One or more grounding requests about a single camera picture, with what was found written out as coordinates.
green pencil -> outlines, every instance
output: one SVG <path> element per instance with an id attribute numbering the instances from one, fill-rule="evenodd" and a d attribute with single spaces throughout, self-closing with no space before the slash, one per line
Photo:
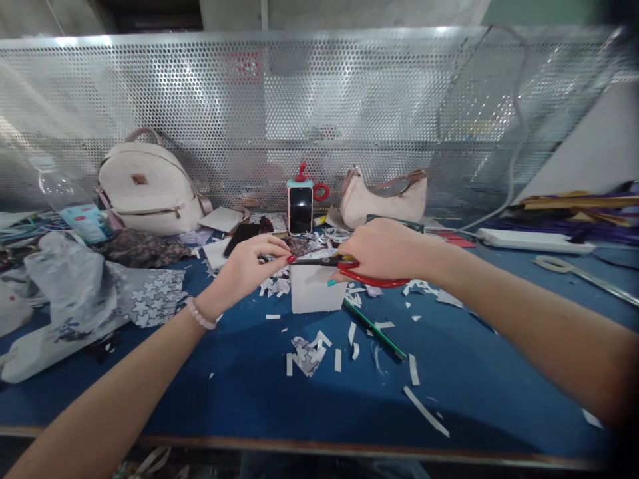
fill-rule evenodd
<path id="1" fill-rule="evenodd" d="M 370 328 L 373 331 L 373 334 L 381 339 L 382 343 L 384 343 L 386 346 L 392 349 L 393 352 L 397 355 L 397 357 L 399 357 L 402 361 L 406 359 L 406 354 L 404 354 L 404 352 L 399 348 L 399 346 L 397 346 L 393 341 L 391 341 L 391 339 L 387 335 L 382 333 L 373 323 L 371 323 L 371 321 L 368 320 L 366 316 L 364 316 L 361 313 L 361 311 L 358 308 L 353 306 L 351 302 L 348 301 L 348 299 L 346 298 L 344 298 L 344 306 L 346 306 L 346 309 L 351 311 L 351 313 L 353 313 L 355 317 L 364 324 L 364 327 Z"/>

pink bracelet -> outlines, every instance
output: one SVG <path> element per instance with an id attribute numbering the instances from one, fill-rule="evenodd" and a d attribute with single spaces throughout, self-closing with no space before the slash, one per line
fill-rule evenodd
<path id="1" fill-rule="evenodd" d="M 186 298 L 186 306 L 191 313 L 191 316 L 193 316 L 193 318 L 195 318 L 195 320 L 204 328 L 211 331 L 217 327 L 217 323 L 211 323 L 210 321 L 204 319 L 204 316 L 202 316 L 198 309 L 195 307 L 195 301 L 193 301 L 193 298 L 191 296 Z"/>

metal mesh screen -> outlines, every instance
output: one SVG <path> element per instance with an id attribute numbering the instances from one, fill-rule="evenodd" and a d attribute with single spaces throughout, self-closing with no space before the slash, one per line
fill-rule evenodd
<path id="1" fill-rule="evenodd" d="M 530 133 L 523 187 L 615 79 L 636 78 L 608 28 L 519 29 Z M 0 42 L 0 201 L 43 206 L 27 164 L 48 152 L 88 190 L 139 126 L 166 139 L 215 204 L 284 210 L 305 160 L 337 202 L 346 170 L 374 184 L 424 168 L 427 211 L 504 198 L 521 131 L 523 47 L 493 28 L 131 35 Z"/>

white backpack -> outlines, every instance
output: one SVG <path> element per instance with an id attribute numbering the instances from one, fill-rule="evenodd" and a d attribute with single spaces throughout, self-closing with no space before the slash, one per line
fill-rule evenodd
<path id="1" fill-rule="evenodd" d="M 158 144 L 135 142 L 143 133 L 155 135 Z M 198 221 L 213 210 L 151 128 L 139 128 L 111 148 L 98 172 L 98 183 L 124 226 L 158 236 L 195 230 Z"/>

blue table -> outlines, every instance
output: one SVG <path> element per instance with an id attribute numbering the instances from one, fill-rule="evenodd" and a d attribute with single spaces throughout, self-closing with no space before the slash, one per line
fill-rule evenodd
<path id="1" fill-rule="evenodd" d="M 535 253 L 489 249 L 474 254 L 553 290 L 613 320 L 639 329 L 637 311 L 573 275 L 531 263 Z M 628 257 L 629 252 L 618 255 Z M 568 257 L 593 274 L 639 295 L 637 273 L 593 257 Z M 184 288 L 192 295 L 208 284 L 204 266 L 183 261 Z M 410 385 L 408 362 L 380 352 L 375 370 L 372 338 L 358 328 L 361 347 L 350 359 L 345 311 L 293 315 L 291 297 L 267 299 L 253 292 L 225 312 L 168 388 L 149 420 L 141 443 L 214 448 L 297 450 L 334 454 L 412 456 L 422 459 L 499 464 L 589 467 L 603 460 L 612 434 L 586 423 L 581 408 L 537 373 L 501 336 L 474 320 L 467 309 L 436 303 L 432 295 L 401 288 L 375 299 L 366 294 L 362 311 L 372 321 L 393 321 L 389 336 L 417 357 L 421 386 L 415 395 L 442 423 L 437 432 L 402 392 Z M 405 302 L 412 304 L 407 309 Z M 266 320 L 280 314 L 281 320 Z M 420 315 L 418 322 L 412 315 Z M 0 339 L 0 354 L 16 337 L 44 325 L 38 314 L 20 331 Z M 286 376 L 290 340 L 312 340 L 322 330 L 333 342 L 312 378 L 297 367 Z M 104 364 L 80 352 L 0 392 L 0 434 L 34 436 L 117 361 L 153 333 L 127 325 L 122 345 Z M 342 372 L 334 371 L 334 349 L 343 350 Z"/>

